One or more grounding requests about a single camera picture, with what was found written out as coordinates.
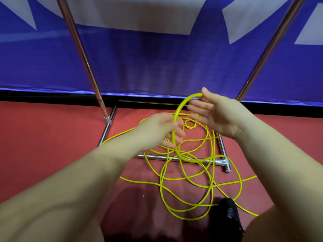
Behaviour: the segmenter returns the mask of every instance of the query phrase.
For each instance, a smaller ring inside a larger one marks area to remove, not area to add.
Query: left hand
[[[176,132],[176,143],[183,142],[181,137],[185,137],[183,125],[184,122],[178,119],[177,122],[173,122],[174,116],[169,113],[153,114],[135,129],[129,133],[134,134],[134,139],[140,147],[140,151],[150,150],[159,145],[175,148],[176,145],[172,142],[168,142],[165,138],[171,141],[171,132]]]

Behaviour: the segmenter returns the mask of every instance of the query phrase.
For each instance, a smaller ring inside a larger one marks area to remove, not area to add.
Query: red floor
[[[105,123],[99,107],[74,105],[47,105],[17,102],[0,102],[0,202],[45,179],[68,164],[76,161],[96,147]],[[158,110],[118,109],[110,129],[113,136],[131,127]],[[258,115],[298,147],[323,164],[321,143],[323,142],[323,119],[286,116]],[[188,138],[203,138],[201,129],[189,130]],[[239,146],[231,139],[224,139],[228,156],[235,163],[242,178],[254,173],[246,162]],[[191,149],[191,143],[183,149]],[[205,145],[196,152],[199,158],[209,155]],[[156,170],[163,162],[152,161]],[[185,164],[187,174],[195,174],[200,167]],[[126,166],[123,177],[139,181],[154,181],[158,178],[143,160],[133,159]],[[182,177],[178,163],[170,163],[167,177]],[[237,180],[234,171],[230,174],[216,167],[216,182]],[[193,181],[206,185],[206,176]],[[194,187],[187,181],[167,181],[165,185],[187,202],[198,202],[205,190]],[[234,197],[239,185],[229,185],[223,190]],[[168,204],[174,208],[186,206],[164,192]],[[215,196],[222,197],[215,191]],[[258,179],[243,183],[237,199],[244,208],[262,213],[272,202]],[[206,240],[207,218],[197,222],[183,222],[172,216],[165,208],[159,188],[152,185],[133,184],[118,180],[107,203],[107,213],[102,221],[103,232],[110,240],[140,239],[143,241],[163,240]],[[203,208],[195,209],[186,217],[202,214]],[[239,211],[244,228],[254,218]]]

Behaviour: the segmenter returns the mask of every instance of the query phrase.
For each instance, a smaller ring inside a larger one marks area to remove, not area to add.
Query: rope coil on floor
[[[215,206],[216,204],[213,204],[213,189],[214,188],[217,188],[225,197],[228,197],[228,195],[226,195],[224,193],[223,190],[221,190],[220,186],[224,186],[224,185],[229,185],[229,184],[234,184],[234,183],[239,183],[240,184],[240,188],[239,188],[239,192],[238,194],[233,198],[233,200],[235,201],[241,194],[241,191],[242,191],[242,182],[244,181],[248,181],[248,180],[251,180],[251,179],[254,179],[256,178],[257,176],[254,175],[252,177],[249,177],[249,178],[246,178],[246,179],[241,179],[241,176],[237,170],[237,168],[235,167],[234,163],[231,161],[230,158],[228,158],[227,156],[225,155],[222,155],[222,154],[216,154],[216,138],[219,138],[219,136],[216,136],[215,132],[212,130],[212,136],[208,130],[208,127],[207,126],[204,126],[203,124],[201,124],[200,122],[198,121],[195,121],[191,118],[187,118],[187,117],[181,117],[181,116],[190,116],[190,114],[184,114],[184,113],[180,113],[181,109],[184,107],[184,105],[189,101],[191,100],[192,98],[195,98],[195,97],[201,97],[202,96],[202,93],[196,93],[196,94],[193,94],[189,97],[187,97],[186,99],[184,99],[182,101],[182,103],[178,106],[177,110],[175,113],[172,113],[174,114],[174,118],[173,118],[173,121],[177,121],[178,118],[180,118],[183,122],[184,122],[184,126],[183,126],[183,131],[185,131],[185,128],[187,129],[194,129],[197,127],[197,125],[201,126],[202,128],[204,128],[204,130],[206,131],[206,136],[205,138],[202,138],[202,139],[186,139],[184,140],[182,143],[180,143],[175,149],[170,149],[170,148],[167,148],[167,147],[164,147],[164,146],[160,146],[164,149],[167,150],[167,152],[158,152],[158,151],[155,151],[155,150],[152,150],[152,152],[156,153],[156,154],[163,154],[163,155],[167,155],[167,161],[165,162],[164,166],[162,167],[162,170],[160,171],[160,173],[158,173],[151,165],[151,163],[149,162],[146,154],[144,153],[145,155],[145,159],[149,165],[149,167],[151,168],[151,170],[157,175],[159,176],[159,183],[154,183],[154,182],[145,182],[145,181],[134,181],[134,180],[129,180],[129,179],[126,179],[124,177],[121,177],[120,176],[120,179],[123,179],[127,182],[131,182],[131,183],[141,183],[141,184],[152,184],[152,185],[156,185],[156,186],[159,186],[159,190],[160,190],[160,196],[163,200],[163,203],[165,205],[165,207],[168,209],[168,211],[175,217],[179,218],[179,219],[182,219],[182,220],[187,220],[187,221],[194,221],[194,220],[199,220],[199,219],[202,219],[204,218],[205,216],[208,215],[210,209],[212,206]],[[188,122],[193,122],[194,125],[193,126],[188,126],[187,123]],[[122,133],[119,133],[111,138],[108,138],[107,140],[105,140],[103,143],[111,140],[112,138],[115,138],[117,136],[120,136],[126,132],[129,132],[131,131],[132,129],[134,128],[131,128],[129,130],[126,130]],[[210,144],[211,144],[211,155],[210,157],[208,158],[205,158],[205,159],[202,159],[202,160],[199,160],[197,157],[195,157],[192,152],[198,150],[206,141],[210,140]],[[201,144],[196,147],[195,149],[193,150],[190,150],[190,151],[183,151],[181,150],[181,145],[185,142],[188,142],[188,141],[199,141],[201,142]],[[172,131],[172,142],[174,144],[176,144],[176,141],[175,141],[175,130]],[[169,158],[170,154],[172,153],[176,153],[176,155],[172,156],[171,158]],[[179,157],[179,162],[180,162],[180,165],[181,165],[181,168],[182,168],[182,171],[183,171],[183,174],[185,177],[180,177],[180,178],[167,178],[165,177],[165,174],[166,174],[166,171],[167,171],[167,166],[168,166],[168,163],[170,161],[172,161],[172,159],[174,159],[175,157]],[[238,179],[237,181],[233,181],[233,182],[227,182],[227,183],[221,183],[221,184],[216,184],[215,180],[214,180],[214,171],[215,171],[215,159],[216,158],[219,158],[219,157],[224,157],[224,158],[227,158],[231,165],[233,166],[233,168],[235,169],[237,175],[238,175]],[[209,160],[209,163],[207,164],[207,166],[205,166],[202,162],[206,161],[206,160]],[[190,163],[197,163],[198,165],[200,165],[203,170],[195,175],[191,175],[191,176],[187,176],[186,172],[185,172],[185,169],[184,169],[184,166],[183,166],[183,162],[190,162]],[[212,164],[212,174],[208,171],[210,165]],[[191,178],[193,177],[196,177],[196,176],[199,176],[199,175],[202,175],[202,174],[206,174],[209,178],[209,181],[210,181],[210,184],[207,185],[207,186],[204,186],[204,185],[200,185],[200,184],[197,184],[195,182],[193,182],[191,180]],[[194,186],[197,186],[197,187],[200,187],[200,188],[205,188],[207,189],[204,197],[200,200],[200,202],[198,202],[197,204],[193,204],[193,203],[189,203],[189,202],[186,202],[182,199],[180,199],[177,195],[175,195],[169,188],[167,188],[166,186],[163,185],[163,182],[164,180],[170,180],[170,181],[177,181],[177,180],[188,180],[188,182],[190,182],[191,184],[193,184]],[[173,195],[176,199],[178,199],[180,202],[186,204],[186,205],[189,205],[191,206],[190,208],[188,209],[183,209],[183,210],[178,210],[178,209],[174,209],[172,207],[170,207],[167,202],[165,201],[164,199],[164,194],[163,194],[163,190],[166,190],[168,191],[171,195]],[[203,202],[207,199],[208,195],[210,194],[211,198],[210,198],[210,202],[208,204],[204,204]],[[251,211],[248,211],[246,210],[245,208],[241,207],[239,204],[237,204],[237,207],[239,207],[240,209],[242,209],[243,211],[253,215],[253,216],[258,216],[257,214],[251,212]],[[195,209],[196,207],[207,207],[207,210],[201,215],[201,216],[198,216],[198,217],[195,217],[195,218],[186,218],[186,217],[182,217],[182,216],[179,216],[177,215],[175,212],[177,213],[183,213],[183,212],[187,212],[187,211],[191,211],[193,209]]]

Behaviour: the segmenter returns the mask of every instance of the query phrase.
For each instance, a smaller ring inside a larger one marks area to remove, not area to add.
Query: black shoe
[[[209,217],[210,241],[241,241],[244,230],[237,206],[232,199],[222,199],[217,206],[211,208]]]

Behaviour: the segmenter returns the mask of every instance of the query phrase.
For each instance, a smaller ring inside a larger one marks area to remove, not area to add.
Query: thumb
[[[165,129],[165,134],[171,132],[172,130],[174,130],[176,127],[178,126],[178,122],[172,121],[172,122],[167,122],[164,125],[164,129]]]
[[[221,100],[221,97],[222,97],[222,96],[220,96],[218,94],[211,93],[205,87],[202,88],[202,94],[203,94],[203,97],[205,99],[207,99],[210,103],[212,103],[214,105],[218,104],[220,102],[220,100]]]

